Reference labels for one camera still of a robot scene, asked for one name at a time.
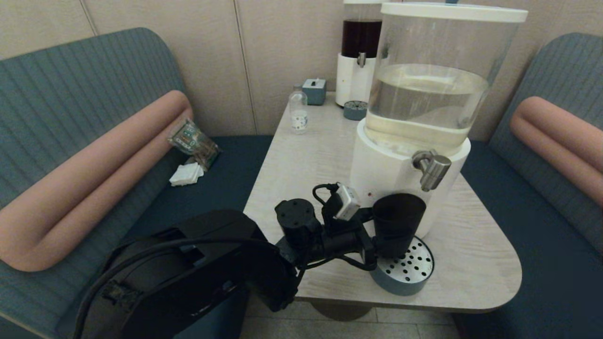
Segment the floor tile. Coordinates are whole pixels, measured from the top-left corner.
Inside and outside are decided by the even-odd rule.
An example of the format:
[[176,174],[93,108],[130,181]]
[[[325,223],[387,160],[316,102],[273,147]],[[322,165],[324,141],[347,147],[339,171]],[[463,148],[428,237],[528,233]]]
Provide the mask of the floor tile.
[[454,324],[449,313],[397,308],[377,308],[377,320],[380,323]]
[[421,339],[460,339],[454,325],[417,325]]
[[[314,309],[309,302],[292,302],[284,310],[272,312],[254,295],[249,298],[246,316],[281,319],[330,320]],[[354,320],[354,322],[377,322],[377,313],[373,308],[369,313]]]
[[420,339],[416,325],[247,317],[240,339]]

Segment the black cup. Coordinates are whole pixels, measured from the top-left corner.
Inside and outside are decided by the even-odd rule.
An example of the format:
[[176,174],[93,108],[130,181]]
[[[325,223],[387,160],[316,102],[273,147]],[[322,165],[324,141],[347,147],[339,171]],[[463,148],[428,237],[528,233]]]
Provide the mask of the black cup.
[[412,241],[425,213],[425,202],[416,195],[398,193],[373,205],[375,245],[384,257],[402,256]]

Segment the dark liquid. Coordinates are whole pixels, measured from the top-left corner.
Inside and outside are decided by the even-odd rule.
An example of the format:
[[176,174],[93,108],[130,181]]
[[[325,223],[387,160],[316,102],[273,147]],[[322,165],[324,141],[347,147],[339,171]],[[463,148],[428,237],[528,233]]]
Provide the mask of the dark liquid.
[[341,42],[341,55],[357,58],[362,52],[367,58],[377,56],[379,34],[381,33],[381,20],[343,22],[343,41]]

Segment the dark blue seat cushion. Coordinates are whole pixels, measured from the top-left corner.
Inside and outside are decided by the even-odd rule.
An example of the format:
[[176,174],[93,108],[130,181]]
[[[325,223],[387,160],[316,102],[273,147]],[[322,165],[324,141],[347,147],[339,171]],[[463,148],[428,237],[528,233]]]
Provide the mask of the dark blue seat cushion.
[[600,254],[483,142],[461,171],[522,264],[519,292],[486,314],[457,314],[469,338],[603,338]]
[[[212,138],[223,152],[211,169],[194,185],[166,188],[138,219],[124,238],[145,237],[214,209],[243,211],[256,181],[272,136]],[[208,315],[179,333],[175,339],[235,339],[241,333],[248,292],[241,290]],[[77,306],[61,319],[57,332],[68,337],[75,323]]]

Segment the table leg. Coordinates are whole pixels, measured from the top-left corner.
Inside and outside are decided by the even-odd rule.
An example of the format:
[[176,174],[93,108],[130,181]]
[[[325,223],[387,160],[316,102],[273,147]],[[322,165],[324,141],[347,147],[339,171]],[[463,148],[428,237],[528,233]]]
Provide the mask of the table leg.
[[356,320],[370,312],[369,306],[337,305],[333,303],[311,303],[312,306],[327,318],[340,322]]

